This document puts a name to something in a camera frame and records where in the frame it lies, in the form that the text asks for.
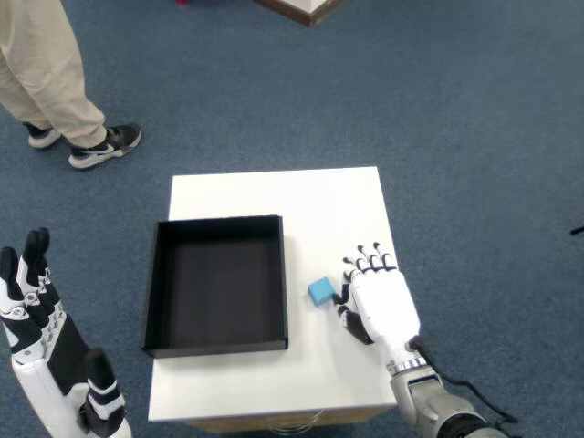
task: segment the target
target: sneaker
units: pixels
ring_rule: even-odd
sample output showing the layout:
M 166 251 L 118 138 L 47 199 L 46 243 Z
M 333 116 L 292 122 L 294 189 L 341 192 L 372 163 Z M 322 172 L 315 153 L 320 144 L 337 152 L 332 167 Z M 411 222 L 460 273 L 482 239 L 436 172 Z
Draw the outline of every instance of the sneaker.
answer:
M 35 149 L 46 149 L 61 137 L 55 128 L 40 130 L 30 123 L 23 125 L 28 129 L 28 144 Z
M 138 125 L 108 128 L 106 140 L 93 148 L 71 147 L 69 164 L 76 169 L 88 169 L 113 157 L 123 157 L 140 142 L 142 131 Z

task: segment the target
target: blue block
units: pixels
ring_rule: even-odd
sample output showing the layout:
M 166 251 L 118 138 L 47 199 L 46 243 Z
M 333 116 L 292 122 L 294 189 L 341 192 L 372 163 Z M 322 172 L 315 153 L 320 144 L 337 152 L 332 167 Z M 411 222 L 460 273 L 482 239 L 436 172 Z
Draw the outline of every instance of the blue block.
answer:
M 329 301 L 334 293 L 335 288 L 326 277 L 308 286 L 308 294 L 314 301 L 315 306 L 320 306 L 322 303 Z

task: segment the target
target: cable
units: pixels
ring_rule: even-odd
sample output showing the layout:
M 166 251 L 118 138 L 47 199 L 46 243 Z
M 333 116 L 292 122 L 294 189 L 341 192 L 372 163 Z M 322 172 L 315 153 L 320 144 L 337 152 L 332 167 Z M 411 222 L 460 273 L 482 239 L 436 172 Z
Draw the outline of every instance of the cable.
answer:
M 581 226 L 580 228 L 576 228 L 575 230 L 572 230 L 569 233 L 571 235 L 579 235 L 580 233 L 584 233 L 584 226 Z
M 409 342 L 409 346 L 412 350 L 417 350 L 424 359 L 426 359 L 426 363 L 430 365 L 440 377 L 442 377 L 445 381 L 455 385 L 455 386 L 465 386 L 468 388 L 481 402 L 483 402 L 486 406 L 488 406 L 492 411 L 498 413 L 502 418 L 498 419 L 495 422 L 495 428 L 499 429 L 505 433 L 507 433 L 501 426 L 506 422 L 517 424 L 519 420 L 514 417 L 513 415 L 503 411 L 493 403 L 491 403 L 470 381 L 459 381 L 457 379 L 452 379 L 448 375 L 444 374 L 442 370 L 440 370 L 436 366 L 436 362 L 434 361 L 432 354 L 430 353 L 430 349 L 426 346 L 425 342 L 420 336 L 414 336 L 412 340 Z

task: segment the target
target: blue carpet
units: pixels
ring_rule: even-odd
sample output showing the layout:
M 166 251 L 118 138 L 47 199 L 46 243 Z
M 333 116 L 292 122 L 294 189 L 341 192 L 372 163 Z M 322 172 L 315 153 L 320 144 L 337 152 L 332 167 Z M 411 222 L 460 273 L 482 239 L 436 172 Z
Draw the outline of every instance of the blue carpet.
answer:
M 443 368 L 525 437 L 584 436 L 584 235 L 568 235 L 584 225 L 584 3 L 347 0 L 312 30 L 242 0 L 65 5 L 89 97 L 144 140 L 76 172 L 65 142 L 33 151 L 1 110 L 0 244 L 51 230 L 55 282 L 136 437 L 212 436 L 147 422 L 141 312 L 172 175 L 361 165 L 380 168 Z M 45 436 L 2 346 L 0 436 Z M 414 435 L 393 411 L 306 436 Z

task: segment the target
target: black tray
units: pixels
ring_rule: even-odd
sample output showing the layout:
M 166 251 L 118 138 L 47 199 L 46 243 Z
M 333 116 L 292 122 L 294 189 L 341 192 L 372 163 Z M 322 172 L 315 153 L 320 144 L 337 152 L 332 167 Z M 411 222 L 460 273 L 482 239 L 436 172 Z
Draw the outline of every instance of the black tray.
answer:
M 156 226 L 141 348 L 154 358 L 287 348 L 280 216 Z

